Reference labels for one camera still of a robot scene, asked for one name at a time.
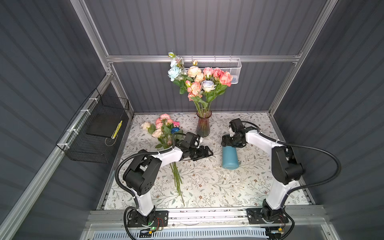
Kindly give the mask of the teal ceramic vase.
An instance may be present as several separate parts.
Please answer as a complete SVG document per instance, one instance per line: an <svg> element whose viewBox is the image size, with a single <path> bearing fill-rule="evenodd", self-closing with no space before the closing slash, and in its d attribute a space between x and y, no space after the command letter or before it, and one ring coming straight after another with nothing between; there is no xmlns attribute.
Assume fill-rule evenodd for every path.
<svg viewBox="0 0 384 240"><path fill-rule="evenodd" d="M239 167L236 148L230 146L222 148L222 167L227 170L235 170Z"/></svg>

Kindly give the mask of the pink ribbed glass vase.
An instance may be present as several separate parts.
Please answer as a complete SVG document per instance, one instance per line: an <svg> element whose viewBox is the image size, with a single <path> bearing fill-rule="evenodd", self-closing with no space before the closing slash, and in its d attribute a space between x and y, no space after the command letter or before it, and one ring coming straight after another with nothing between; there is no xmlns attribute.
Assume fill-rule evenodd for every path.
<svg viewBox="0 0 384 240"><path fill-rule="evenodd" d="M212 111L203 113L202 115L197 112L197 116L199 118L196 129L197 134L205 138L210 134L210 117L212 116Z"/></svg>

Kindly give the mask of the small pink flower spray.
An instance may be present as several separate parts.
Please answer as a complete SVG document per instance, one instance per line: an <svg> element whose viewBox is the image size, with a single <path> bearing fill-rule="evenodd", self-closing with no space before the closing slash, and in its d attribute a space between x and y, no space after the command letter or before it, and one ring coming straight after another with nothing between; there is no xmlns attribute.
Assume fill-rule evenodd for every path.
<svg viewBox="0 0 384 240"><path fill-rule="evenodd" d="M155 146L156 149L167 149L172 146L172 129L179 128L179 133L183 132L180 123L172 120L168 114L160 115L154 124L150 122L144 122L141 125L141 128L159 141L159 144Z"/></svg>

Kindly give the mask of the white single rose stem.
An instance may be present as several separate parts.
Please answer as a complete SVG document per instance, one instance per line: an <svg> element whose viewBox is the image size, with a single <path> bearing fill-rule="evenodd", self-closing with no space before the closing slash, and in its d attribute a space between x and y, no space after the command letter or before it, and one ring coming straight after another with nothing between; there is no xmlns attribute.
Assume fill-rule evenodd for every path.
<svg viewBox="0 0 384 240"><path fill-rule="evenodd" d="M206 118L209 114L210 107L214 99L216 84L213 81L203 81L201 86L202 90L200 91L200 116Z"/></svg>

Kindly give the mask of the pink bud spray stem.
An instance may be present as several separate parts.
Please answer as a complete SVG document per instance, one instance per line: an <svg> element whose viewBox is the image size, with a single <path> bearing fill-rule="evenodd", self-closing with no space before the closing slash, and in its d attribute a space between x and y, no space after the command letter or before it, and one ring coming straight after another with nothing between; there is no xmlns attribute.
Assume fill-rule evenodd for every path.
<svg viewBox="0 0 384 240"><path fill-rule="evenodd" d="M206 108L208 104L203 100L203 88L202 85L198 82L190 82L186 80L186 87L188 92L189 101L194 102L198 114L200 117L206 117Z"/></svg>

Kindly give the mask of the small pink rose stem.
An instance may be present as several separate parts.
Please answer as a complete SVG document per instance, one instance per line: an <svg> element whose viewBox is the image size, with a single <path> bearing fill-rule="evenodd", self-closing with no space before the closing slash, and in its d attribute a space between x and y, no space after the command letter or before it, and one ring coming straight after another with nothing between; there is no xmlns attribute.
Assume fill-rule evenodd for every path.
<svg viewBox="0 0 384 240"><path fill-rule="evenodd" d="M222 92L223 85L220 83L220 77L224 72L219 68L204 68L204 81L213 81L216 84L214 99L215 100Z"/></svg>

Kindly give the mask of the white green rose spray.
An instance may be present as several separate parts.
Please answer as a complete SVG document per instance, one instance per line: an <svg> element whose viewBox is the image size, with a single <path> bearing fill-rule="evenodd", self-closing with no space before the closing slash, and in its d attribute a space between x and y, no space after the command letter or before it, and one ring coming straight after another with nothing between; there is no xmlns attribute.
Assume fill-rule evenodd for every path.
<svg viewBox="0 0 384 240"><path fill-rule="evenodd" d="M189 87L194 82L194 79L188 75L182 57L177 56L173 52L168 52L168 57L171 59L168 77L172 83L180 88L180 95L187 94L188 99L191 102Z"/></svg>

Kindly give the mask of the large pink rose stem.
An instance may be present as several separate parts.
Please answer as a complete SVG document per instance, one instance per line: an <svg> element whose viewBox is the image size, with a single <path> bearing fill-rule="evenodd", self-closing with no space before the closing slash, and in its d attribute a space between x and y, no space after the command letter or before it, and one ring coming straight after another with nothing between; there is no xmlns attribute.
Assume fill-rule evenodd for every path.
<svg viewBox="0 0 384 240"><path fill-rule="evenodd" d="M233 80L233 76L229 72L225 72L225 71L223 72L224 73L220 77L220 83L223 85L223 90L219 96L223 95L226 92L227 88L229 88L232 85L232 80Z"/></svg>

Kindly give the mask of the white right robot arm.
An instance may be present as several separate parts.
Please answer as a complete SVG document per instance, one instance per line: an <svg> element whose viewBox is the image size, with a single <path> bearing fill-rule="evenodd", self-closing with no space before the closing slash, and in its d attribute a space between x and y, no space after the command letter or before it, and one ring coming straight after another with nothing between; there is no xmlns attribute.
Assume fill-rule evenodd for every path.
<svg viewBox="0 0 384 240"><path fill-rule="evenodd" d="M230 121L230 133L222 136L222 167L228 170L237 169L240 164L237 149L244 148L247 144L252 144L263 150L271 158L271 171L274 177L272 188L259 213L248 210L249 218L254 215L261 218L265 223L272 224L279 218L287 217L285 213L285 203L288 196L300 189L317 187L329 183L336 179L342 170L340 160L332 153L309 146L301 146L275 140L262 133L261 129L248 121L234 119ZM335 173L317 183L298 186L296 183L305 173L303 165L297 160L294 148L313 150L327 155L336 163Z"/></svg>

